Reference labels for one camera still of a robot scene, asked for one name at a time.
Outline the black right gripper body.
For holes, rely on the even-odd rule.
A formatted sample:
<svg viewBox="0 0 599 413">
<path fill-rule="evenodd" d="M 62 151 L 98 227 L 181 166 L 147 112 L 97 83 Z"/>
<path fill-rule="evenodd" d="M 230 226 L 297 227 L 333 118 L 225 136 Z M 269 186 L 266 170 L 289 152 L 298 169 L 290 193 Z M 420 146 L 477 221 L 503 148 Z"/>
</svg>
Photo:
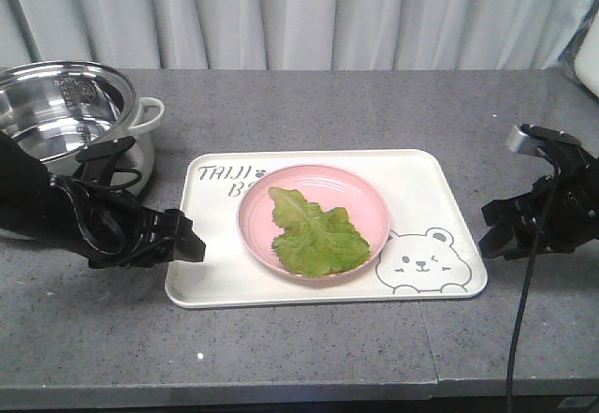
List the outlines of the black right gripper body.
<svg viewBox="0 0 599 413">
<path fill-rule="evenodd" d="M 517 228 L 535 227 L 533 248 L 540 254 L 569 254 L 598 238 L 598 159 L 581 141 L 559 130 L 515 125 L 506 140 L 514 153 L 545 159 L 553 174 L 520 196 Z"/>
</svg>

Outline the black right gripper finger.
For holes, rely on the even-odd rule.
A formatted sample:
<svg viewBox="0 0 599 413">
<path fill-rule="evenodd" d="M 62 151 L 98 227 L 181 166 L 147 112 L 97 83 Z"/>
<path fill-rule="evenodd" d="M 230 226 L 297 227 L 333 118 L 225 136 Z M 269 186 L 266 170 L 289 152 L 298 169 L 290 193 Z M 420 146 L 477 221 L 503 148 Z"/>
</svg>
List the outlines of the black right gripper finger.
<svg viewBox="0 0 599 413">
<path fill-rule="evenodd" d="M 483 258 L 518 259 L 531 254 L 535 227 L 517 228 L 508 224 L 493 226 L 479 241 Z"/>
<path fill-rule="evenodd" d="M 520 196 L 510 199 L 494 199 L 481 208 L 483 219 L 488 227 L 500 224 L 514 224 L 522 217 Z"/>
</svg>

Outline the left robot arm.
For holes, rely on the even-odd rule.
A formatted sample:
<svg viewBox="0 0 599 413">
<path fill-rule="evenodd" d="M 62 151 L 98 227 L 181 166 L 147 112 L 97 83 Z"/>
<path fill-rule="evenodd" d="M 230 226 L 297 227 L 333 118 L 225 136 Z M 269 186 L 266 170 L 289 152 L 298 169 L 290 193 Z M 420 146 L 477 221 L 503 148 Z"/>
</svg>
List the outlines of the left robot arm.
<svg viewBox="0 0 599 413">
<path fill-rule="evenodd" d="M 87 145 L 67 176 L 49 172 L 3 135 L 1 228 L 86 257 L 92 269 L 202 261 L 206 244 L 182 211 L 152 210 L 127 184 L 112 184 L 117 161 L 134 143 L 126 136 Z"/>
</svg>

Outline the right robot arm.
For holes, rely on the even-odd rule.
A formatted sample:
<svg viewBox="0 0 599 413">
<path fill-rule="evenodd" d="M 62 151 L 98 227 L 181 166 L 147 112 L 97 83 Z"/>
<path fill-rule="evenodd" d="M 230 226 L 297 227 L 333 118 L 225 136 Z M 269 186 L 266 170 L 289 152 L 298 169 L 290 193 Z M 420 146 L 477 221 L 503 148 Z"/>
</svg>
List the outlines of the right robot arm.
<svg viewBox="0 0 599 413">
<path fill-rule="evenodd" d="M 553 174 L 528 193 L 495 199 L 481 208 L 489 231 L 480 240 L 484 258 L 507 260 L 569 254 L 598 238 L 598 158 L 577 138 L 538 125 L 515 126 L 506 141 L 514 153 L 545 159 Z"/>
</svg>

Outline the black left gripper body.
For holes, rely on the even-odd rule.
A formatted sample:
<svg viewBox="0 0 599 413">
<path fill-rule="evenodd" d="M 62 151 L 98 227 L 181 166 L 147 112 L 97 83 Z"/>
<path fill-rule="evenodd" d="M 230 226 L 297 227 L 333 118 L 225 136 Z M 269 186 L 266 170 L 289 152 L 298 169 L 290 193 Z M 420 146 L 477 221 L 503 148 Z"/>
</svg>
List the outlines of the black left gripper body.
<svg viewBox="0 0 599 413">
<path fill-rule="evenodd" d="M 50 188 L 66 203 L 72 244 L 93 269 L 146 268 L 171 259 L 164 212 L 142 206 L 127 190 L 142 173 L 117 166 L 135 143 L 125 136 L 86 145 L 76 153 L 72 176 L 50 176 Z"/>
</svg>

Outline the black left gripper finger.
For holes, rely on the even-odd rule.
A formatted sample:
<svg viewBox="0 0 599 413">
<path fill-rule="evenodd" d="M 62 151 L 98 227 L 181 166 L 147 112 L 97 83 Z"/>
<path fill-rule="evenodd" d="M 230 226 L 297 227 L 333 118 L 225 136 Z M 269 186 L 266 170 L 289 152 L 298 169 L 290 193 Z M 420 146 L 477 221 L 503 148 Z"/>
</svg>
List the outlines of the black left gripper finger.
<svg viewBox="0 0 599 413">
<path fill-rule="evenodd" d="M 193 221 L 178 209 L 164 211 L 165 233 L 173 260 L 202 262 L 206 244 L 193 231 Z"/>
</svg>

